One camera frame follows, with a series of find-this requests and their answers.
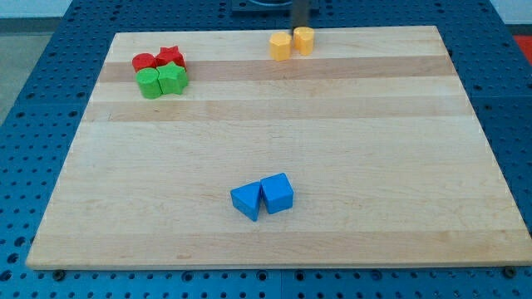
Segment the grey metal pusher rod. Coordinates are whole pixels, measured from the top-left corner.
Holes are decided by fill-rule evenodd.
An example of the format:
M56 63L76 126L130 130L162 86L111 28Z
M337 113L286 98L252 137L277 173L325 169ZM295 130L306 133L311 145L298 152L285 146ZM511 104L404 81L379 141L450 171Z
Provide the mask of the grey metal pusher rod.
M309 0L292 0L292 6L290 11L290 32L293 33L298 27L307 27L309 14Z

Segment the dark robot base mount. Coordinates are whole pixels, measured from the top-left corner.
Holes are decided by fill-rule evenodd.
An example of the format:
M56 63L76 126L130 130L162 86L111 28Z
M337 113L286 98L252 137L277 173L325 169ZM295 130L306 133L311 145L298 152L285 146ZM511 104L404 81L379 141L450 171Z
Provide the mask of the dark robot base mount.
M273 14L290 16L293 0L230 0L228 8L232 15Z

